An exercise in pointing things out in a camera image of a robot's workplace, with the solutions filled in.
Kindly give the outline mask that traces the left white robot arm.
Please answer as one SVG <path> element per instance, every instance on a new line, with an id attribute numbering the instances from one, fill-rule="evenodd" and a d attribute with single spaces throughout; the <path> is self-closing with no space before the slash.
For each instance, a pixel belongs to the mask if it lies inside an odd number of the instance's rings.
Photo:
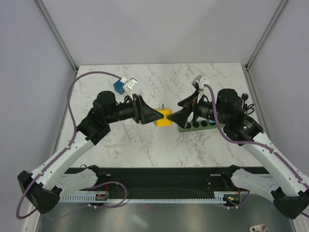
<path id="1" fill-rule="evenodd" d="M 128 102 L 118 104 L 113 92 L 99 93 L 87 116 L 79 125 L 74 125 L 68 144 L 32 172 L 22 171 L 18 175 L 22 199 L 28 199 L 37 211 L 46 214 L 61 197 L 92 187 L 103 189 L 106 178 L 96 165 L 77 174 L 64 173 L 111 131 L 111 123 L 133 119 L 136 123 L 148 124 L 164 118 L 162 113 L 148 106 L 142 96 L 134 94 L 132 97 Z"/>

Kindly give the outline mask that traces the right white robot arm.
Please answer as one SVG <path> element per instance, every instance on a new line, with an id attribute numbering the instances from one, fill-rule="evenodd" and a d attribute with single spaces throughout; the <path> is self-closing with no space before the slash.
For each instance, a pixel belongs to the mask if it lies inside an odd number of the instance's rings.
<path id="1" fill-rule="evenodd" d="M 197 90 L 180 101 L 181 110 L 168 119 L 186 128 L 190 114 L 193 121 L 201 117 L 215 121 L 219 133 L 230 143 L 248 151 L 272 176 L 271 179 L 251 174 L 231 165 L 222 174 L 221 184 L 226 190 L 235 187 L 252 191 L 269 201 L 289 219 L 303 215 L 309 207 L 309 178 L 299 171 L 272 143 L 263 128 L 243 109 L 243 101 L 234 89 L 221 89 L 211 102 L 198 97 Z"/>

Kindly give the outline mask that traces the yellow cube adapter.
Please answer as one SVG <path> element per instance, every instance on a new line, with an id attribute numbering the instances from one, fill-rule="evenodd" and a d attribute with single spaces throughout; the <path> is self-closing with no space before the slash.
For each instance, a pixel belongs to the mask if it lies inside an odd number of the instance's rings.
<path id="1" fill-rule="evenodd" d="M 162 119 L 158 119 L 154 121 L 154 125 L 157 127 L 167 127 L 172 125 L 172 121 L 169 120 L 167 117 L 172 114 L 172 110 L 170 108 L 167 108 L 164 106 L 164 104 L 161 104 L 158 108 L 156 108 L 156 111 L 163 114 L 164 117 Z"/>

